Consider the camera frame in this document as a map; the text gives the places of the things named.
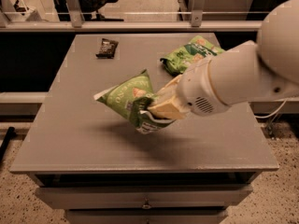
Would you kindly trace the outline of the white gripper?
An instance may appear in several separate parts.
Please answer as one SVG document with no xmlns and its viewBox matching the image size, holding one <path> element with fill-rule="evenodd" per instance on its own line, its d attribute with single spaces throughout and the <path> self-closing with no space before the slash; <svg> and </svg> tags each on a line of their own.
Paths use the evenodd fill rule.
<svg viewBox="0 0 299 224">
<path fill-rule="evenodd" d="M 230 106 L 217 96 L 210 81 L 211 61 L 206 57 L 193 63 L 170 80 L 156 93 L 155 105 L 150 105 L 148 111 L 159 119 L 184 119 L 189 109 L 202 117 L 226 112 Z"/>
</svg>

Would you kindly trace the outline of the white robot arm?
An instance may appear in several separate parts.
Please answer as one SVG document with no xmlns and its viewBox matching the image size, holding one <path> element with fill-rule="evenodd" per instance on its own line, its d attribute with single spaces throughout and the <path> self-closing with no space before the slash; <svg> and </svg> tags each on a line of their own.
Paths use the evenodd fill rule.
<svg viewBox="0 0 299 224">
<path fill-rule="evenodd" d="M 272 101 L 299 93 L 299 0 L 289 0 L 264 19 L 255 41 L 207 56 L 157 92 L 149 112 L 183 119 L 209 116 L 244 102 Z"/>
</svg>

